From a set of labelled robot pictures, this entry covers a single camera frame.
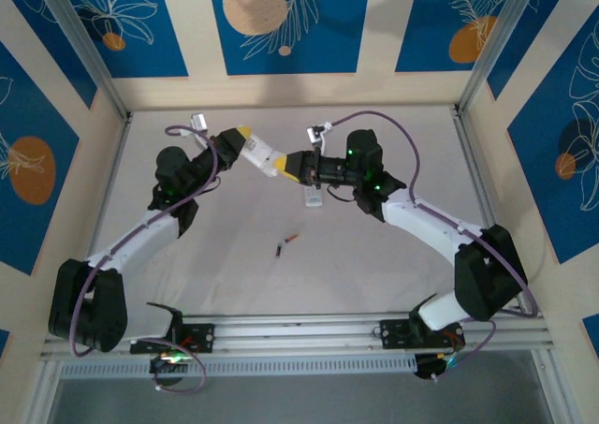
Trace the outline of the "white remote with display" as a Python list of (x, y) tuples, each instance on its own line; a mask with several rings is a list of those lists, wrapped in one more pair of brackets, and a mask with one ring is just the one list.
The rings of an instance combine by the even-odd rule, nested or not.
[(252, 133), (241, 149), (241, 156), (266, 176), (275, 177), (278, 175), (278, 170), (274, 166), (274, 162), (283, 154), (272, 149), (264, 140)]

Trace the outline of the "white table cloth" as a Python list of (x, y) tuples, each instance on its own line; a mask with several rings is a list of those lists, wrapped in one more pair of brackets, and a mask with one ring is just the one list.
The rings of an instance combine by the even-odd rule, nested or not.
[[(447, 106), (207, 110), (205, 117), (213, 133), (247, 125), (285, 154), (309, 148), (312, 124), (336, 124), (326, 147), (335, 157), (349, 132), (371, 129), (394, 177), (415, 181), (416, 193), (448, 214), (483, 221)], [(240, 159), (199, 199), (190, 229), (149, 263), (142, 296), (188, 314), (350, 314), (406, 312), (452, 288), (442, 256), (350, 197), (343, 188), (308, 208), (298, 184)]]

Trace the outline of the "small circuit board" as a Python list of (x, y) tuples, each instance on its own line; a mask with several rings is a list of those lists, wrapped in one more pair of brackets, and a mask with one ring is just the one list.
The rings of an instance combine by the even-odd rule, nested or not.
[(460, 350), (449, 353), (416, 354), (415, 376), (421, 380), (438, 383), (441, 377), (456, 368), (459, 353)]
[(150, 361), (149, 373), (158, 388), (168, 388), (182, 382), (181, 377), (171, 376), (172, 373), (177, 373), (180, 368), (181, 366), (174, 363), (169, 354), (159, 355)]

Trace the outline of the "aluminium table side rail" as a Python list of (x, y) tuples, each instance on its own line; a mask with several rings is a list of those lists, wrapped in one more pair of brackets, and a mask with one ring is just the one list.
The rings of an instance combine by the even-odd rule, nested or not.
[(488, 192), (486, 190), (483, 173), (475, 158), (475, 148), (468, 135), (466, 124), (460, 115), (459, 107), (457, 105), (453, 105), (450, 109), (458, 140), (460, 142), (461, 151), (475, 191), (476, 202), (478, 204), (483, 223), (486, 227), (490, 227), (496, 222), (495, 214), (491, 206)]
[(91, 237), (90, 243), (88, 245), (87, 255), (91, 255), (94, 252), (94, 249), (96, 248), (96, 245), (97, 245), (99, 235), (101, 233), (101, 228), (102, 228), (102, 225), (103, 225), (103, 222), (105, 219), (105, 215), (106, 215), (107, 208), (109, 205), (110, 197), (112, 194), (113, 185), (115, 183), (118, 169), (121, 164), (122, 157), (123, 157), (124, 147), (125, 147), (125, 144), (126, 144), (129, 132), (130, 132), (130, 126), (131, 126), (133, 115), (134, 115), (134, 113), (131, 111), (129, 111), (126, 114), (124, 126), (123, 126), (122, 132), (120, 134), (120, 137), (118, 139), (116, 150), (115, 150), (115, 153), (112, 158), (109, 176), (107, 178), (107, 182), (105, 185), (105, 191), (104, 191), (101, 203), (100, 203), (98, 216), (95, 220), (95, 226), (94, 226), (94, 230), (92, 233), (92, 237)]

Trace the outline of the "aluminium frame post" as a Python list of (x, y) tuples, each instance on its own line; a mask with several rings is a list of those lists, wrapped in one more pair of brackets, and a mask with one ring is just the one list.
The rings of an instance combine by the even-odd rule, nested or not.
[(473, 70), (460, 99), (456, 104), (457, 116), (463, 118), (472, 106), (475, 97), (495, 66), (507, 41), (512, 35), (530, 0), (505, 0), (504, 7), (492, 28), (492, 31), (476, 60)]
[(116, 90), (108, 68), (70, 1), (44, 0), (44, 2), (98, 90), (107, 99), (116, 115), (123, 123), (127, 124), (129, 111)]

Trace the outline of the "long aluminium base rail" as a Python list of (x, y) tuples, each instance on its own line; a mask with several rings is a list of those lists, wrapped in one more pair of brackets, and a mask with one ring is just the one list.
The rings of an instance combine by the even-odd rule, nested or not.
[[(225, 357), (315, 356), (374, 354), (383, 351), (383, 320), (404, 319), (406, 313), (283, 314), (283, 315), (186, 315), (185, 324), (213, 324), (212, 354)], [(465, 351), (483, 347), (487, 351), (549, 350), (555, 343), (548, 325), (539, 315), (523, 318), (508, 314), (488, 322), (462, 325)]]

